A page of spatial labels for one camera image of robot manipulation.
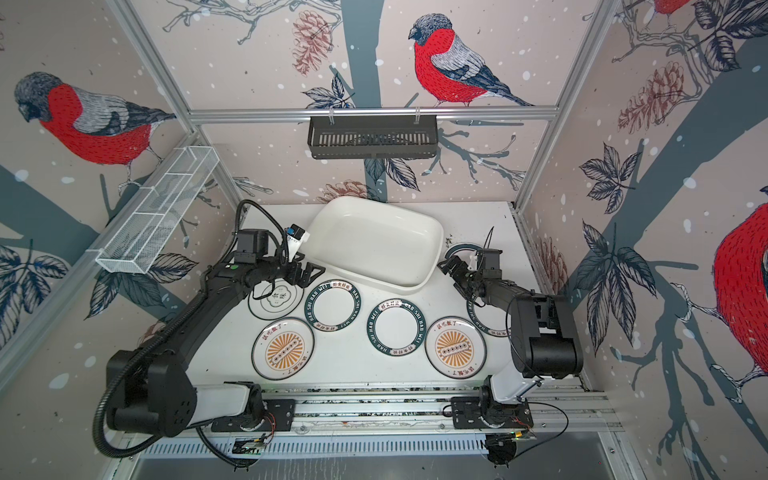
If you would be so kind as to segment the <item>green red ring plate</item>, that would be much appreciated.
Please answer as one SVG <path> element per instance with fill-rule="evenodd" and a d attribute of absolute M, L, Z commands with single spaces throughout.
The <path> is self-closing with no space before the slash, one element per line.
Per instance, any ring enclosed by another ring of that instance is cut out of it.
<path fill-rule="evenodd" d="M 477 251 L 480 251 L 480 250 L 482 250 L 481 246 L 478 246 L 478 245 L 475 245 L 475 244 L 471 244 L 471 243 L 455 244 L 455 245 L 451 246 L 445 252 L 444 258 L 445 259 L 449 259 L 450 257 L 452 257 L 452 256 L 454 256 L 454 255 L 456 255 L 456 254 L 458 254 L 459 252 L 462 252 L 462 251 L 475 251 L 475 252 L 477 252 Z"/>

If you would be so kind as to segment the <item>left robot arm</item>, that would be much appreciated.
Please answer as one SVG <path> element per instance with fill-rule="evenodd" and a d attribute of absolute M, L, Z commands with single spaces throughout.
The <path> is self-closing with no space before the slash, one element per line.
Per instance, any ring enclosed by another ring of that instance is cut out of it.
<path fill-rule="evenodd" d="M 220 321 L 254 288 L 283 279 L 306 288 L 325 269 L 311 262 L 282 265 L 274 257 L 211 267 L 202 289 L 182 312 L 140 347 L 116 352 L 106 367 L 106 390 L 94 428 L 173 437 L 200 420 L 198 388 L 187 369 Z"/>

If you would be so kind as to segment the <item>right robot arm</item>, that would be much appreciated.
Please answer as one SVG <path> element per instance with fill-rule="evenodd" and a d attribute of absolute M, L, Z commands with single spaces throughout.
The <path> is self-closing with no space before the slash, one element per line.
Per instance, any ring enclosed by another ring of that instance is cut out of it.
<path fill-rule="evenodd" d="M 498 249 L 481 249 L 477 267 L 472 269 L 453 254 L 438 262 L 437 268 L 453 280 L 462 298 L 504 313 L 501 332 L 511 360 L 486 378 L 481 398 L 490 404 L 516 404 L 548 381 L 580 375 L 584 355 L 566 298 L 504 279 L 500 256 Z"/>

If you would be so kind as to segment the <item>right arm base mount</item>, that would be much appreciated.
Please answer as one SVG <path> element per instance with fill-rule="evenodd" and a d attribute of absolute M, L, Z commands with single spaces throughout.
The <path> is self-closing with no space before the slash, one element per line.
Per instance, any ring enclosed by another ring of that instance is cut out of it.
<path fill-rule="evenodd" d="M 533 428 L 530 408 L 526 403 L 502 404 L 479 397 L 450 399 L 450 417 L 457 430 Z"/>

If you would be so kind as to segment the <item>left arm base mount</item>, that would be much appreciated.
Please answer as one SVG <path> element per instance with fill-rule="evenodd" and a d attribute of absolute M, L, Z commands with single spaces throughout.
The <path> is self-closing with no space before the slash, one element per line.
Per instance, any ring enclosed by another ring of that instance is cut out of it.
<path fill-rule="evenodd" d="M 216 419 L 211 424 L 213 432 L 226 433 L 278 433 L 291 430 L 296 401 L 292 399 L 267 399 L 254 411 L 247 410 L 237 416 Z"/>

